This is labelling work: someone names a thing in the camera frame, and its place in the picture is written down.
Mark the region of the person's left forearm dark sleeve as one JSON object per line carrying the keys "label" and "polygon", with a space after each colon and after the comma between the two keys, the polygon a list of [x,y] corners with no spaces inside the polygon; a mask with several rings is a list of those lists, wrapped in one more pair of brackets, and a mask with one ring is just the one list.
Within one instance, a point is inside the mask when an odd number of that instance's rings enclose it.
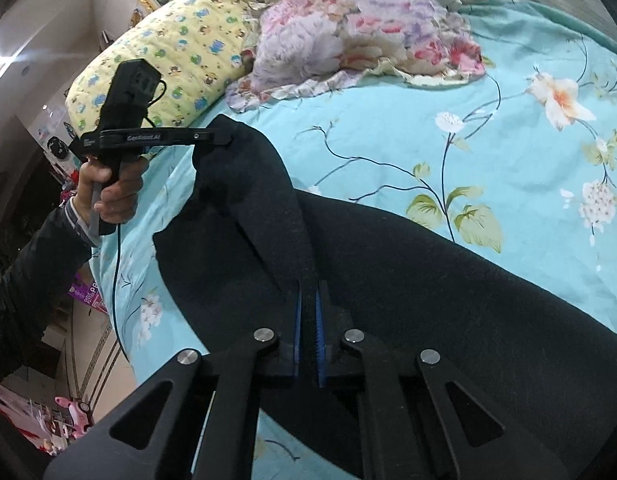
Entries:
{"label": "person's left forearm dark sleeve", "polygon": [[51,211],[0,278],[0,382],[17,370],[43,338],[54,305],[97,241],[75,200]]}

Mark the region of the person's left hand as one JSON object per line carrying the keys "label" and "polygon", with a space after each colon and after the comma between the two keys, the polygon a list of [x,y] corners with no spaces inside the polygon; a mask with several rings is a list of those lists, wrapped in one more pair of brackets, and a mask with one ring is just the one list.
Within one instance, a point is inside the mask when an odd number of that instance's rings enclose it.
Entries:
{"label": "person's left hand", "polygon": [[148,166],[148,160],[139,157],[121,170],[118,181],[104,186],[111,179],[111,169],[95,157],[88,157],[80,169],[77,193],[73,197],[77,214],[88,226],[92,214],[111,224],[130,221],[135,216],[139,192],[144,186],[142,176]]}

